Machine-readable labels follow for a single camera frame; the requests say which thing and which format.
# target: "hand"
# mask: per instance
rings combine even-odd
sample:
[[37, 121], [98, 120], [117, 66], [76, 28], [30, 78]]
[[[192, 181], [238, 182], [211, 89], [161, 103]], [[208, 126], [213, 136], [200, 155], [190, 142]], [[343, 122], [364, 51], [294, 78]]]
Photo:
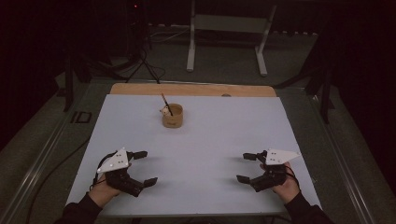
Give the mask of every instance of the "hand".
[[99, 207], [105, 207], [111, 199], [121, 193], [120, 190], [113, 189], [107, 184], [105, 175], [102, 175], [96, 183], [88, 195]]
[[[286, 162], [285, 165], [287, 166], [286, 171], [293, 175], [290, 169], [290, 163]], [[265, 170], [263, 164], [260, 164], [260, 167]], [[297, 182], [289, 175], [287, 175], [285, 183], [272, 187], [272, 190], [280, 197], [284, 204], [291, 202], [291, 200], [300, 193]]]

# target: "table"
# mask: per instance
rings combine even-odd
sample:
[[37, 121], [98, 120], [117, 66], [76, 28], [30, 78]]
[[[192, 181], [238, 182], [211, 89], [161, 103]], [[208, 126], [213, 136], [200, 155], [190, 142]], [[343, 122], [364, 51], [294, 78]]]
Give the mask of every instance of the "table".
[[[183, 105], [181, 128], [162, 126], [161, 92], [169, 103]], [[97, 163], [122, 147], [148, 152], [147, 158], [132, 161], [131, 177], [159, 179], [138, 198], [121, 194], [106, 206], [103, 216], [284, 213], [282, 202], [271, 190], [256, 193], [251, 186], [238, 183], [236, 175], [262, 174], [257, 161], [243, 160], [244, 152], [258, 153], [268, 147], [300, 152], [283, 105], [271, 87], [116, 84], [104, 102], [68, 203], [85, 194]], [[319, 204], [304, 158], [294, 159], [291, 165], [305, 198]]]
[[246, 18], [219, 15], [204, 15], [195, 12], [195, 0], [191, 0], [191, 25], [190, 25], [190, 47], [187, 58], [187, 71], [192, 72], [195, 60], [195, 29], [214, 31], [233, 31], [262, 34], [262, 42], [255, 48], [260, 75], [267, 76], [267, 68], [262, 50], [270, 32], [272, 20], [276, 12], [276, 6], [271, 6], [268, 18]]

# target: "gray carpet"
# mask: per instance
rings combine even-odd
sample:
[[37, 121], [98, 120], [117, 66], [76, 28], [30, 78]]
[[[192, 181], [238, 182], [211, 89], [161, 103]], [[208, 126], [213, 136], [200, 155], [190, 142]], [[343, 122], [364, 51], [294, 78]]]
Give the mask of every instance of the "gray carpet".
[[[166, 70], [166, 74], [162, 77], [163, 81], [273, 85], [299, 72], [315, 42], [314, 36], [271, 35], [264, 50], [269, 75], [261, 77], [252, 48], [254, 45], [236, 39], [218, 42], [200, 40], [197, 45], [193, 73], [188, 73], [185, 69], [188, 40], [183, 35], [171, 41], [154, 43], [153, 50], [148, 52], [147, 60], [150, 64]], [[158, 74], [161, 73], [160, 69], [155, 71]], [[128, 76], [130, 72], [122, 73], [122, 75]], [[131, 81], [148, 80], [152, 81], [148, 70], [141, 67]], [[0, 183], [0, 211], [5, 211], [11, 203], [24, 175], [40, 150], [46, 147], [47, 140], [53, 130], [59, 127], [59, 123], [65, 121], [56, 138], [58, 140], [53, 146], [53, 153], [49, 155], [48, 163], [44, 164], [45, 169], [35, 184], [33, 192], [36, 192], [38, 184], [53, 167], [90, 136], [105, 96], [113, 83], [113, 80], [97, 75], [91, 84], [80, 85], [84, 91], [79, 91], [80, 94], [77, 96], [79, 100], [76, 101], [69, 114], [62, 111], [64, 99], [54, 96], [2, 150], [0, 175], [3, 181]], [[361, 223], [333, 152], [332, 140], [326, 132], [326, 128], [329, 127], [324, 125], [318, 117], [315, 101], [298, 88], [304, 84], [305, 81], [302, 81], [293, 87], [278, 90], [276, 93], [285, 106], [322, 208], [335, 223]], [[359, 130], [336, 91], [332, 94], [332, 101], [335, 109], [330, 111], [330, 129], [337, 144], [343, 150], [350, 172], [356, 179], [375, 222], [396, 223], [394, 196], [379, 173]], [[75, 111], [92, 112], [92, 121], [70, 123], [72, 113]], [[61, 215], [84, 150], [85, 147], [79, 150], [45, 182], [43, 189], [37, 195], [31, 223], [52, 223]], [[31, 193], [29, 197], [23, 198], [24, 206], [20, 207], [11, 223], [24, 223], [33, 195]], [[243, 217], [242, 219], [243, 223], [256, 223], [257, 221], [257, 218], [250, 220]], [[174, 220], [146, 219], [143, 223], [167, 223], [168, 221]], [[100, 217], [97, 223], [130, 223], [130, 220]], [[277, 219], [275, 223], [285, 222]]]

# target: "cup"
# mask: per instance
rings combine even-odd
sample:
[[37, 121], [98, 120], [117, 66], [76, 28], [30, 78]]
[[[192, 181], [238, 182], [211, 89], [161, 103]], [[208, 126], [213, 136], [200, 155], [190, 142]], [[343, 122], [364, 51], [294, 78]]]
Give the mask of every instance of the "cup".
[[179, 128], [183, 124], [183, 106], [169, 104], [172, 115], [163, 115], [163, 126], [166, 128]]

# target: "dark background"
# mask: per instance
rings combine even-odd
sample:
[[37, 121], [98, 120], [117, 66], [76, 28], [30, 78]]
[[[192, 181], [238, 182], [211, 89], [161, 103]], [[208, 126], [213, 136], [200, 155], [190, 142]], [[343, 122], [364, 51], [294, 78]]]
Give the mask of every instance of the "dark background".
[[[256, 1], [265, 7], [266, 3]], [[245, 4], [246, 1], [198, 2], [197, 11], [208, 14], [265, 16], [267, 13], [258, 10], [256, 4]], [[131, 9], [141, 1], [18, 0], [0, 4], [0, 148], [3, 148], [58, 90], [54, 77], [64, 71], [67, 43], [95, 60], [105, 60], [107, 55], [125, 56], [128, 52], [123, 51], [121, 44], [127, 41], [125, 27], [143, 19], [141, 12]], [[150, 0], [146, 4], [148, 20], [153, 25], [190, 23], [190, 1]], [[272, 32], [286, 31], [288, 35], [325, 33], [319, 36], [323, 51], [331, 52], [335, 40], [344, 41], [332, 83], [339, 88], [394, 192], [395, 10], [396, 3], [386, 0], [351, 5], [345, 1], [284, 1], [277, 8], [272, 26]], [[142, 29], [134, 26], [129, 31], [136, 43], [144, 38]]]

